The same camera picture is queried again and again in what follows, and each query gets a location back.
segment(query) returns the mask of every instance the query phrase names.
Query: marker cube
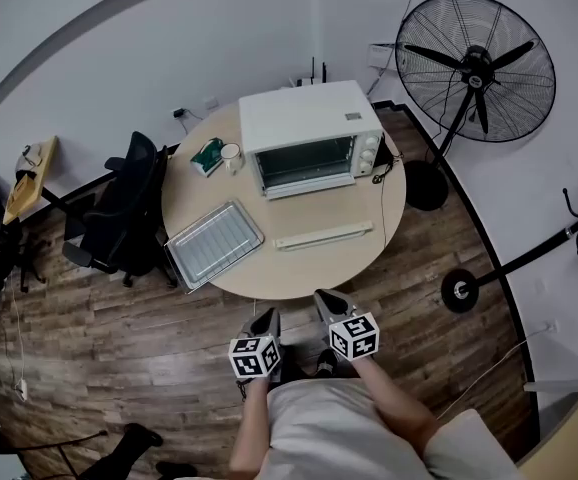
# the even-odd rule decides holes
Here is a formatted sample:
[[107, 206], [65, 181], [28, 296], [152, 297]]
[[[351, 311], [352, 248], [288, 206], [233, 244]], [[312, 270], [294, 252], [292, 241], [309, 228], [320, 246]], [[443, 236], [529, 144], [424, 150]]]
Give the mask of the marker cube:
[[280, 362], [278, 344], [273, 336], [231, 340], [229, 360], [236, 377], [267, 377]]
[[329, 326], [329, 346], [349, 361], [375, 353], [379, 343], [380, 329], [371, 313]]

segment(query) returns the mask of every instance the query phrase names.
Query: white mug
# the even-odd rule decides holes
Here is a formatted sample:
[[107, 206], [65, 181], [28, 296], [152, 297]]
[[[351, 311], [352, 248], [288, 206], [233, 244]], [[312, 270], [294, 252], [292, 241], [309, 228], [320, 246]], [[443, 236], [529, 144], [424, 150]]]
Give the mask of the white mug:
[[225, 144], [220, 150], [220, 156], [225, 162], [227, 172], [232, 176], [242, 167], [242, 153], [238, 144]]

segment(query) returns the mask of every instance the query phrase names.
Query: chair armrest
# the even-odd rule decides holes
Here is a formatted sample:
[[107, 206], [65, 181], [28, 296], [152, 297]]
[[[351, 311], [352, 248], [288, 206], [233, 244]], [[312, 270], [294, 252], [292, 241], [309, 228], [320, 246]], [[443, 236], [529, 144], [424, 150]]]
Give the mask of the chair armrest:
[[72, 263], [81, 267], [90, 267], [93, 263], [93, 255], [90, 252], [73, 245], [71, 242], [62, 244], [62, 255]]
[[108, 169], [108, 170], [114, 171], [114, 172], [118, 172], [122, 169], [122, 166], [124, 165], [124, 163], [125, 163], [124, 158], [112, 156], [111, 158], [108, 158], [107, 161], [105, 162], [105, 169]]

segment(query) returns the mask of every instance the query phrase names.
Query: metal baking tray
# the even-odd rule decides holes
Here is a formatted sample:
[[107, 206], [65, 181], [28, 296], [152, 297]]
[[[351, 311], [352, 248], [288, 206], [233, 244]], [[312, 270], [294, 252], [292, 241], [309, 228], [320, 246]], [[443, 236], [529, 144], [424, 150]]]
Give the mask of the metal baking tray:
[[178, 278], [192, 292], [254, 252], [264, 236], [239, 201], [228, 201], [166, 243]]

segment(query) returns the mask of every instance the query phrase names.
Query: standing fan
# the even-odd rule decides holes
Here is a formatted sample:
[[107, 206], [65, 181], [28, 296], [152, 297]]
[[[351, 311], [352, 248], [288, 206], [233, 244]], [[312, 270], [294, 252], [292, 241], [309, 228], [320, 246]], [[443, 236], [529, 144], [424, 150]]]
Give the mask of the standing fan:
[[556, 75], [536, 31], [494, 0], [427, 0], [400, 26], [398, 74], [447, 135], [433, 163], [405, 164], [407, 202], [440, 208], [448, 185], [437, 167], [455, 135], [508, 142], [538, 128], [553, 106]]

